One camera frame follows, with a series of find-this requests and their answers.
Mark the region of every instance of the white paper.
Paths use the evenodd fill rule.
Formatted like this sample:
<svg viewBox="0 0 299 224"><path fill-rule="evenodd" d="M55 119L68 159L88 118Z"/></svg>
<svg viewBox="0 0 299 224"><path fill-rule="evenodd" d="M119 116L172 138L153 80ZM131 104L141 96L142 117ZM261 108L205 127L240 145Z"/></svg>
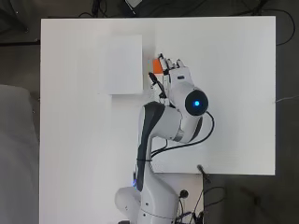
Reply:
<svg viewBox="0 0 299 224"><path fill-rule="evenodd" d="M108 94L142 93L142 36L112 36L107 41L106 70Z"/></svg>

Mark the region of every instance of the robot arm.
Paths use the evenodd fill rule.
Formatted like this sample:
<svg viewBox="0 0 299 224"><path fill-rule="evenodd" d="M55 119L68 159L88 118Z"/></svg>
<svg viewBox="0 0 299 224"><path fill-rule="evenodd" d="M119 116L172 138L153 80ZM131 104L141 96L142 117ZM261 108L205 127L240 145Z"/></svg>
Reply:
<svg viewBox="0 0 299 224"><path fill-rule="evenodd" d="M144 105L140 113L136 188L141 200L138 215L135 215L137 224L175 223L178 196L152 171L152 139L158 136L180 143L192 141L200 131L202 115L208 105L206 95L193 85L189 68L182 61L173 64L163 55L159 60L166 82L164 95L170 106L151 102Z"/></svg>

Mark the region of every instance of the white tabletop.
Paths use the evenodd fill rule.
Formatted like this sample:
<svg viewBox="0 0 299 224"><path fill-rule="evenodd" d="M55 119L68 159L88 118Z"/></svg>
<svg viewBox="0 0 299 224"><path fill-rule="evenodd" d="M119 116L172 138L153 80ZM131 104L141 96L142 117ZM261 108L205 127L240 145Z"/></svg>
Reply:
<svg viewBox="0 0 299 224"><path fill-rule="evenodd" d="M120 217L113 196L131 185L138 114L149 96L105 93L111 35L142 35L144 63L160 52L180 58L216 120L208 141L157 156L156 171L196 173L202 164L209 173L275 173L275 18L43 20L42 224ZM205 119L198 139L209 128Z"/></svg>

